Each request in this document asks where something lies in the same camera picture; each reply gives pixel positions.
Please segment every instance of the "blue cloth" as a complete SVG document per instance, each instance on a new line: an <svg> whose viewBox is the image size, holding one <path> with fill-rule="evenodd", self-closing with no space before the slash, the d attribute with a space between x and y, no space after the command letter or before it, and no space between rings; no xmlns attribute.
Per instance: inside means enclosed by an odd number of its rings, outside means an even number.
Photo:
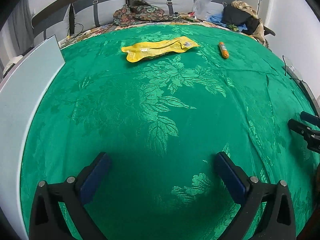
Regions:
<svg viewBox="0 0 320 240"><path fill-rule="evenodd" d="M211 15L208 19L208 22L212 22L216 25L227 28L227 25L222 23L221 20L222 20L222 13L218 13L218 14ZM245 26L245 24L239 25L237 27L239 29L239 32L241 32L242 30L245 30L245 31L247 30L247 26Z"/></svg>

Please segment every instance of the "orange sausage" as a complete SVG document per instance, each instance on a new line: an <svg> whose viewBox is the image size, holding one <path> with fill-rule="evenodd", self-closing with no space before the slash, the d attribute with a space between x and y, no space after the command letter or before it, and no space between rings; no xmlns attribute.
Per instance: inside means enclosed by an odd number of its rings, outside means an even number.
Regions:
<svg viewBox="0 0 320 240"><path fill-rule="evenodd" d="M219 42L219 48L221 50L222 57L225 59L229 58L229 52L222 41Z"/></svg>

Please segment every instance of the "black bag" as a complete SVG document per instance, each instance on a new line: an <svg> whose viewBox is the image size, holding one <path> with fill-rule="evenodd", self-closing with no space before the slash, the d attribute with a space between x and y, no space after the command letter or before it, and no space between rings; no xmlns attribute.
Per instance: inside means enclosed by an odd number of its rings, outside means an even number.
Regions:
<svg viewBox="0 0 320 240"><path fill-rule="evenodd" d="M242 11L238 8L234 8L233 6L231 6L231 4L228 4L223 9L223 16L221 22L224 24L233 24L235 26L239 26L245 23L250 17L250 13Z"/></svg>
<svg viewBox="0 0 320 240"><path fill-rule="evenodd" d="M249 19L247 19L247 21L245 22L245 26L247 26L248 30L242 30L242 32L247 35L252 35L259 26L259 24L259 19L249 17Z"/></svg>

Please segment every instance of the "pillow strap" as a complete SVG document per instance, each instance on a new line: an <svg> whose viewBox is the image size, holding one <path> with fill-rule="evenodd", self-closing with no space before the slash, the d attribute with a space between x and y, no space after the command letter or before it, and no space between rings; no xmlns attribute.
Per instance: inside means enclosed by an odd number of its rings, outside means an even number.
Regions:
<svg viewBox="0 0 320 240"><path fill-rule="evenodd" d="M96 27L100 27L99 18L98 18L98 0L94 0L93 3L93 19Z"/></svg>
<svg viewBox="0 0 320 240"><path fill-rule="evenodd" d="M172 15L173 14L173 7L172 7L172 1L171 0L167 0L167 6L169 8L169 14Z"/></svg>

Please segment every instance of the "plastic bag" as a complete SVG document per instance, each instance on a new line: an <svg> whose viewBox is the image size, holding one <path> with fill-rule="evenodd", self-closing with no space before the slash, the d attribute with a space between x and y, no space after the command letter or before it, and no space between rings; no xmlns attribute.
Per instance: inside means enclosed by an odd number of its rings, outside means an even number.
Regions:
<svg viewBox="0 0 320 240"><path fill-rule="evenodd" d="M212 0L195 0L192 11L198 19L205 20L207 13L207 6Z"/></svg>

